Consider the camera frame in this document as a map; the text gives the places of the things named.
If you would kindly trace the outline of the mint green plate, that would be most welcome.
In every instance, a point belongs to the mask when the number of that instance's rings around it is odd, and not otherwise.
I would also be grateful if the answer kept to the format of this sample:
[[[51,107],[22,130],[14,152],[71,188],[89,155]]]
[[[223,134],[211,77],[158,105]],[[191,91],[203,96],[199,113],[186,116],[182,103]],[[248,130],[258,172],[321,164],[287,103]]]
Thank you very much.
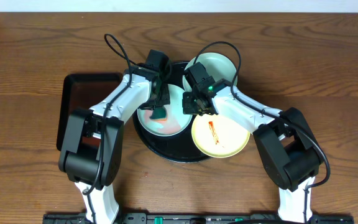
[[[204,65],[206,71],[211,75],[215,81],[222,79],[232,83],[234,75],[236,74],[236,67],[226,56],[218,53],[203,53],[198,58],[193,58],[188,62],[185,70],[193,64],[200,62]],[[183,87],[185,91],[189,91],[188,82],[185,79],[185,72],[182,78]]]
[[[192,115],[183,113],[184,89],[168,84],[170,104],[164,105],[167,115],[162,119],[151,119],[152,110],[137,110],[137,118],[145,130],[156,136],[173,136],[183,131],[191,122]]]

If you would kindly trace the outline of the green scrubbing sponge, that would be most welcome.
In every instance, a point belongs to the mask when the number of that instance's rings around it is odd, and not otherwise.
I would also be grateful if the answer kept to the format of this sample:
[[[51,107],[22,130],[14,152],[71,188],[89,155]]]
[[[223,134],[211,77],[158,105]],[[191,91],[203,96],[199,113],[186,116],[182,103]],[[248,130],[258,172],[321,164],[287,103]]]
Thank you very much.
[[[152,110],[152,114],[149,116],[151,120],[164,121],[167,119],[167,111],[164,106],[156,106]]]

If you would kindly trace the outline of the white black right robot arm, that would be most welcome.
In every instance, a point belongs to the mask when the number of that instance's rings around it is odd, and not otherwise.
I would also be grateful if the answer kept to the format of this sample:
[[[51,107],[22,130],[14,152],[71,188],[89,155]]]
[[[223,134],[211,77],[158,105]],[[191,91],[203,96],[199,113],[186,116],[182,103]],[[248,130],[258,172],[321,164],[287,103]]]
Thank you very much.
[[[267,175],[279,188],[278,215],[288,222],[308,223],[311,189],[330,176],[328,158],[303,114],[265,106],[227,80],[198,83],[183,94],[183,112],[221,115],[250,132]]]

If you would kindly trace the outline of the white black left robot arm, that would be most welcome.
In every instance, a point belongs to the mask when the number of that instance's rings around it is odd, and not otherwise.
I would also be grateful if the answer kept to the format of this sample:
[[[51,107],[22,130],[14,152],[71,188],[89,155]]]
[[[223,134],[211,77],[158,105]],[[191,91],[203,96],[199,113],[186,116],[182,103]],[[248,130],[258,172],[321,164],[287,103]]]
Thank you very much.
[[[139,107],[160,96],[164,74],[158,68],[131,66],[102,102],[68,116],[58,168],[81,191],[86,221],[113,223],[117,218],[112,182],[121,165],[124,125]]]

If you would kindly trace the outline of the yellow plate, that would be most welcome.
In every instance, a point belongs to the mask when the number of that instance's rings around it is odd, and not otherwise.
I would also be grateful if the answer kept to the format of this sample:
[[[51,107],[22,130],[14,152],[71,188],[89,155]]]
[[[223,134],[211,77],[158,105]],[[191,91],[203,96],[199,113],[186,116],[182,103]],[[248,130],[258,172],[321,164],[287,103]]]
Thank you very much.
[[[250,132],[225,116],[205,114],[195,117],[191,136],[202,153],[210,157],[226,158],[243,150],[249,141]]]

